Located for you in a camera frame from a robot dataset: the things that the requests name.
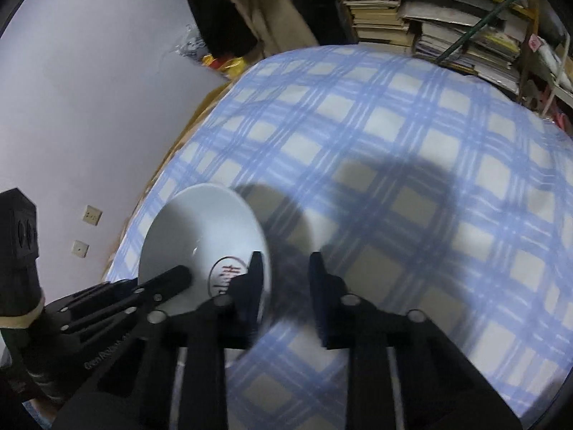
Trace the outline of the stack of books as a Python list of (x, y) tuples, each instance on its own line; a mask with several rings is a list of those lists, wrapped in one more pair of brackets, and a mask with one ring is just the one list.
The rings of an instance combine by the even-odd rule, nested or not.
[(435, 61), (462, 39), (442, 62), (504, 92), (519, 94), (523, 43), (533, 16), (512, 3), (477, 31), (472, 28), (503, 0), (343, 0), (360, 45), (380, 52)]

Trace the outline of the green pole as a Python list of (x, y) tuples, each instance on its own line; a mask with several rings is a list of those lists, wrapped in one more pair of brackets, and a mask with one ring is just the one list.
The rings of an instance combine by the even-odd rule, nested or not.
[(437, 65), (442, 65), (448, 60), (448, 58), (455, 53), (459, 48), (461, 48), (466, 42), (468, 42), (473, 36), (480, 32), (484, 27), (490, 24), (493, 19), (496, 19), (498, 15), (504, 10), (508, 9), (517, 0), (503, 0), (497, 4), (491, 12), (481, 18), (476, 22), (465, 34), (461, 35), (457, 41), (451, 44), (443, 53), (441, 53), (435, 60), (434, 63)]

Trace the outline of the blue plaid cloth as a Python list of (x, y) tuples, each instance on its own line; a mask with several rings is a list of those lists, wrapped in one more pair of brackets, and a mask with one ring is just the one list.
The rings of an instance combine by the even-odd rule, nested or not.
[(252, 67), (175, 153), (107, 273), (133, 278), (151, 222), (201, 182), (235, 189), (273, 259), (270, 330), (228, 376), (230, 424), (340, 429), (346, 358), (319, 345), (307, 267), (381, 309), (419, 309), (521, 418), (572, 367), (572, 141), (495, 87), (355, 47)]

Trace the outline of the white bowl red exterior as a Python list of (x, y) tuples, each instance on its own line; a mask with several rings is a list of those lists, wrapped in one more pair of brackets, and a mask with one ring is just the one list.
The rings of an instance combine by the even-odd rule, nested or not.
[(234, 190), (216, 183), (192, 185), (159, 211), (144, 238), (138, 281), (182, 265), (191, 270), (191, 286), (163, 302), (169, 315), (196, 310), (228, 290), (232, 278), (248, 272), (251, 255), (263, 262), (259, 317), (264, 317), (272, 286), (270, 252), (254, 212)]

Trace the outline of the wall socket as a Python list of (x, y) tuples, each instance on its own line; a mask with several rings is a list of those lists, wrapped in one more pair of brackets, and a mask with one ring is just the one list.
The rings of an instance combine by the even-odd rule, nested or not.
[(83, 221), (87, 224), (97, 226), (102, 215), (103, 213), (100, 209), (86, 205), (85, 211), (83, 212)]
[(89, 245), (85, 242), (76, 240), (72, 245), (72, 254), (79, 258), (85, 258), (89, 250)]

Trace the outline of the beige hanging garment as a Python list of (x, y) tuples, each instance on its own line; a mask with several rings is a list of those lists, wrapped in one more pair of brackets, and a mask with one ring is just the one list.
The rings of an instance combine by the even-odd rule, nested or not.
[(231, 0), (264, 57), (316, 47), (319, 42), (292, 0)]

